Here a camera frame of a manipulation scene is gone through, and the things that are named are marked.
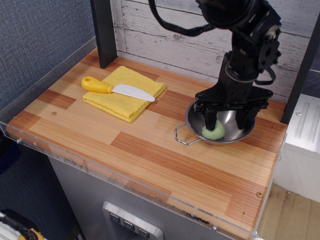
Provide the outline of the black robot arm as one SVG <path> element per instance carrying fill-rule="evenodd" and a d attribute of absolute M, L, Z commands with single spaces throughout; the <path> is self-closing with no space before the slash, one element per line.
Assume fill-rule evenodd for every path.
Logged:
<path fill-rule="evenodd" d="M 232 50 L 225 53 L 218 82 L 196 94 L 194 110 L 205 126 L 215 128 L 217 114 L 236 112 L 240 130 L 247 128 L 260 109 L 266 109 L 276 75 L 271 69 L 281 56 L 278 37 L 281 18 L 266 0 L 199 0 L 205 20 L 215 29 L 232 32 Z"/>

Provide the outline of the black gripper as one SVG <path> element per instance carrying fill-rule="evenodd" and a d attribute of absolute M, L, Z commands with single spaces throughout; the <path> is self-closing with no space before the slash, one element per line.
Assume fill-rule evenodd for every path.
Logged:
<path fill-rule="evenodd" d="M 240 130 L 248 128 L 261 109 L 266 109 L 271 90 L 253 86 L 256 78 L 241 78 L 230 67 L 231 54 L 222 60 L 218 82 L 211 88 L 195 95 L 195 112 L 204 112 L 205 127 L 216 128 L 217 114 L 236 110 L 235 120 Z"/>

